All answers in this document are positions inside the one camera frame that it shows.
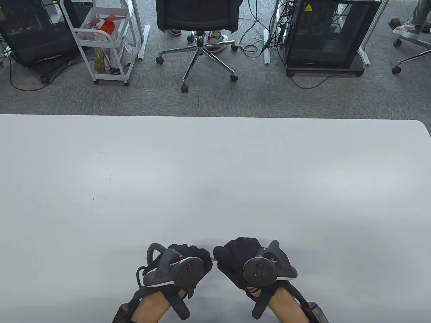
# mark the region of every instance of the office floor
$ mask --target office floor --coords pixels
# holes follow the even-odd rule
[[[231,83],[226,71],[201,56],[190,75],[189,93],[181,93],[180,85],[191,53],[165,56],[163,65],[154,61],[159,50],[187,46],[187,33],[175,37],[160,32],[154,1],[137,2],[142,23],[151,24],[151,31],[145,57],[134,66],[130,87],[108,81],[93,85],[85,65],[79,64],[44,90],[21,92],[9,85],[6,67],[0,70],[0,113],[415,119],[431,130],[431,58],[406,63],[399,75],[390,71],[395,61],[423,51],[408,42],[393,48],[395,37],[387,25],[390,18],[408,16],[415,1],[389,2],[367,46],[372,63],[361,78],[332,78],[316,89],[302,90],[286,78],[277,53],[272,53],[270,65],[264,65],[263,57],[250,59],[227,49],[218,56],[236,71],[238,82]],[[258,2],[266,25],[265,17],[270,16],[272,7],[272,0]],[[247,0],[240,8],[240,17],[251,18]],[[239,30],[230,39],[239,40],[250,23],[241,19]],[[250,33],[244,43],[253,42],[253,37],[259,36]],[[421,37],[431,41],[431,35]],[[41,86],[17,64],[13,65],[13,77],[15,85],[22,88]],[[294,79],[309,87],[322,78]]]

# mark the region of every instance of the chair backrest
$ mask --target chair backrest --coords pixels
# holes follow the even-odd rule
[[[156,0],[157,27],[211,31],[238,29],[239,7],[243,0]]]

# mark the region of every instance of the chair base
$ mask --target chair base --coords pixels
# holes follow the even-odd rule
[[[224,68],[225,70],[227,70],[231,75],[231,81],[232,82],[236,82],[238,80],[238,76],[235,75],[235,72],[233,69],[231,69],[229,66],[227,66],[220,58],[218,58],[216,55],[214,55],[212,52],[210,52],[208,49],[209,48],[215,48],[215,47],[220,47],[220,46],[227,46],[230,45],[231,49],[236,52],[238,50],[238,46],[235,45],[235,41],[234,40],[228,40],[228,41],[223,41],[217,44],[205,44],[203,43],[203,37],[204,35],[202,35],[202,33],[194,33],[193,31],[191,32],[190,36],[187,37],[187,40],[190,42],[190,40],[194,39],[195,45],[194,46],[188,46],[188,47],[184,47],[184,48],[175,48],[172,50],[163,50],[161,52],[159,52],[159,55],[156,57],[156,62],[158,64],[163,64],[163,55],[165,54],[176,54],[176,53],[187,53],[187,52],[194,52],[193,58],[191,59],[191,62],[187,68],[186,73],[184,74],[183,77],[183,84],[181,86],[181,90],[182,92],[188,92],[188,87],[185,84],[190,71],[192,70],[193,66],[195,65],[198,57],[200,55],[205,54],[206,56],[208,56],[209,58],[211,58],[213,61],[215,61],[217,64],[219,64],[222,68]]]
[[[416,55],[413,55],[409,58],[402,59],[402,60],[398,61],[397,64],[392,68],[392,74],[398,74],[401,72],[400,64],[407,63],[407,62],[410,62],[412,60],[431,55],[431,43],[427,43],[425,41],[416,40],[416,39],[408,39],[408,38],[399,37],[394,41],[394,47],[395,48],[398,48],[401,46],[401,44],[402,44],[401,40],[409,41],[410,43],[416,44],[416,45],[421,46],[423,48],[426,48],[428,50],[425,52],[422,52],[420,54],[416,54]]]

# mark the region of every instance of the computer case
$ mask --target computer case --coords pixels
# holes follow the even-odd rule
[[[93,3],[65,0],[65,6],[73,25],[79,27]],[[4,16],[0,34],[13,58],[24,67],[33,67],[50,57],[78,53],[59,0],[0,0],[0,7]]]
[[[287,69],[348,69],[380,6],[376,0],[295,0],[284,38]]]

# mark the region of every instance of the sneaker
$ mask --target sneaker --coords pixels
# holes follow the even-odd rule
[[[408,39],[418,39],[421,29],[421,25],[412,25],[409,21],[407,21],[405,24],[396,27],[394,29],[394,34]]]
[[[168,29],[168,31],[174,36],[179,36],[183,32],[182,30],[179,30],[179,29]]]
[[[227,41],[228,37],[226,35],[222,35],[220,31],[212,31],[209,33],[207,44],[214,44],[221,43],[222,41]],[[217,53],[222,50],[224,50],[227,47],[227,45],[223,46],[214,46],[214,47],[207,47],[207,50],[212,53]]]

